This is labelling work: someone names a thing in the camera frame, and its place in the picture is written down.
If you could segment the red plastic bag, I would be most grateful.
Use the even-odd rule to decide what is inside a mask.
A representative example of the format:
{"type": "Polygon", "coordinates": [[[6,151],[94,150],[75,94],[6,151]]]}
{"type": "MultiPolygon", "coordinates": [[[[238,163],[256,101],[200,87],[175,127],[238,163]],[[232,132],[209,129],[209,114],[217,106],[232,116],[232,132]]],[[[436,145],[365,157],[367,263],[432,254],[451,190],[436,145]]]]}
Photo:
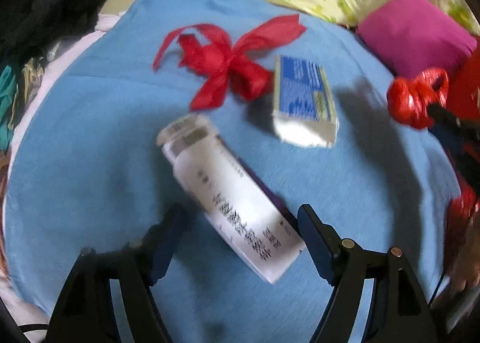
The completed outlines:
{"type": "Polygon", "coordinates": [[[388,112],[397,123],[416,130],[432,127],[428,107],[445,107],[448,87],[448,74],[438,67],[428,68],[413,79],[396,77],[386,94],[388,112]]]}

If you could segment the red shopping bag with lettering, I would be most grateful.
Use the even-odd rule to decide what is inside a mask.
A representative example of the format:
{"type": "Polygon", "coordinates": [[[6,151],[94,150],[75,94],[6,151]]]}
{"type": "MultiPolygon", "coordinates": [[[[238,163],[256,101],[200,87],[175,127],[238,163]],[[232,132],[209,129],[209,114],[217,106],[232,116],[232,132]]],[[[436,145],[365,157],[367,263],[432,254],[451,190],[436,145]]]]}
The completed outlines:
{"type": "Polygon", "coordinates": [[[479,58],[471,57],[449,83],[447,109],[456,117],[479,121],[479,58]]]}

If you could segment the white purple long box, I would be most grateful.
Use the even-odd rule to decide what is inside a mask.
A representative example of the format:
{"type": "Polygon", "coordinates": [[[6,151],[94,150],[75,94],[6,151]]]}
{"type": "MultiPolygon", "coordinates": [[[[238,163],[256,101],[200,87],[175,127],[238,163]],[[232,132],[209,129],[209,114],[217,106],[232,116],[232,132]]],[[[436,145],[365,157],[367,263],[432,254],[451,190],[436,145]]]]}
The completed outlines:
{"type": "Polygon", "coordinates": [[[275,284],[305,248],[298,221],[282,200],[204,115],[168,124],[156,143],[210,225],[253,272],[275,284]]]}

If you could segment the magenta pillow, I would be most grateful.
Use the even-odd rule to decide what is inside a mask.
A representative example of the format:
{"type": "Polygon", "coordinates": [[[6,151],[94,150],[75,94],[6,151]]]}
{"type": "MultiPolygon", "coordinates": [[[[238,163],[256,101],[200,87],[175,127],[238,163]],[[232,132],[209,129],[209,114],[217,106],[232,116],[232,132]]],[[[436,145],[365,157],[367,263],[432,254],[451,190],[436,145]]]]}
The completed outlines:
{"type": "Polygon", "coordinates": [[[413,78],[430,67],[453,72],[477,40],[428,0],[391,0],[357,27],[357,35],[397,76],[413,78]]]}

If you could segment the blue white carton box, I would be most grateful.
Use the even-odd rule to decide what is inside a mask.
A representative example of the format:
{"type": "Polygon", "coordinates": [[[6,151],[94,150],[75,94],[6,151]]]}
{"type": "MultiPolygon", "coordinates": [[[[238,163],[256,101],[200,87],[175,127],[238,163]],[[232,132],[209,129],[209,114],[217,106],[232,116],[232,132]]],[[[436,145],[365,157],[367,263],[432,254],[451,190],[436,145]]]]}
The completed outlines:
{"type": "Polygon", "coordinates": [[[333,148],[339,129],[334,103],[324,68],[298,57],[276,58],[272,125],[281,141],[333,148]]]}

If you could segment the red ribbon bow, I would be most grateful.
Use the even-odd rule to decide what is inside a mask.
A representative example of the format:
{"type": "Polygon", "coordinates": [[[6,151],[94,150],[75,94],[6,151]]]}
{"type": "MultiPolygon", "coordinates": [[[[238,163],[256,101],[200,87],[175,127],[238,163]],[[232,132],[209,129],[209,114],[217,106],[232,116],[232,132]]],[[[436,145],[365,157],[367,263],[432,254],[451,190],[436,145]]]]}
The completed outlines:
{"type": "Polygon", "coordinates": [[[272,18],[242,35],[236,43],[214,24],[183,26],[166,35],[152,68],[154,71],[160,68],[168,47],[176,41],[182,51],[179,67],[206,78],[190,102],[192,111],[222,107],[227,91],[252,102],[272,91],[273,72],[254,62],[248,54],[281,48],[306,30],[298,14],[272,18]]]}

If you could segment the teal cloth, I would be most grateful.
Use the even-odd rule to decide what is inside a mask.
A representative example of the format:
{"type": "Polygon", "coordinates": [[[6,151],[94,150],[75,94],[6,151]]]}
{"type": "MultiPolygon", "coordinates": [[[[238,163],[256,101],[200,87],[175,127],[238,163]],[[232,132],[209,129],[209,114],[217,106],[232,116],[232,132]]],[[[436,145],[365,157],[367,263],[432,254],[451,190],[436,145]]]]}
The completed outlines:
{"type": "Polygon", "coordinates": [[[11,118],[12,106],[17,93],[17,77],[10,65],[5,65],[1,72],[1,151],[6,152],[12,138],[12,130],[8,127],[11,118]]]}

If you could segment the black clothing pile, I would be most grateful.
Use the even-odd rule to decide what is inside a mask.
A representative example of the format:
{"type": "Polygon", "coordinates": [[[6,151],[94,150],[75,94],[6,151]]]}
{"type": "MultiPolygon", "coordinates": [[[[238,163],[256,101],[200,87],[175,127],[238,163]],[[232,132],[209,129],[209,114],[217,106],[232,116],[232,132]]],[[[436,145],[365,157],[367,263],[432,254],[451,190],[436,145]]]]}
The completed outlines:
{"type": "Polygon", "coordinates": [[[91,32],[107,0],[13,0],[1,3],[1,60],[26,61],[55,40],[91,32]]]}

